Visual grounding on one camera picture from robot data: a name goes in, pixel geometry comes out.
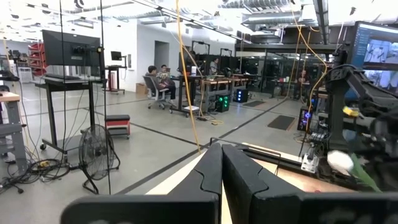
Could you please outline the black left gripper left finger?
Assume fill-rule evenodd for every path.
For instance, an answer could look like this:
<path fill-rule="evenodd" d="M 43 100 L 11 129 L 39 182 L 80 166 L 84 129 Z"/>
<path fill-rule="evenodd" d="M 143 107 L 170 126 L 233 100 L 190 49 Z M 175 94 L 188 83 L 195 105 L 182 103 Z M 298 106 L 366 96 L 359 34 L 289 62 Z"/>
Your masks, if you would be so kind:
<path fill-rule="evenodd" d="M 196 166 L 167 195 L 97 195 L 70 203 L 61 224 L 219 223 L 223 151 L 212 144 Z"/>

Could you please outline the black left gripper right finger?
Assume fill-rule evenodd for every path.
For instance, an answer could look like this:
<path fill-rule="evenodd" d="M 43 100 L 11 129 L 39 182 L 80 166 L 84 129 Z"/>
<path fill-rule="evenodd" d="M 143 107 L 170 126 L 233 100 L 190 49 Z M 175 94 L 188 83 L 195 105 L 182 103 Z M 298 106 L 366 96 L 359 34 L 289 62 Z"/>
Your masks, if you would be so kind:
<path fill-rule="evenodd" d="M 224 144 L 223 183 L 233 223 L 397 223 L 397 194 L 309 193 Z"/>

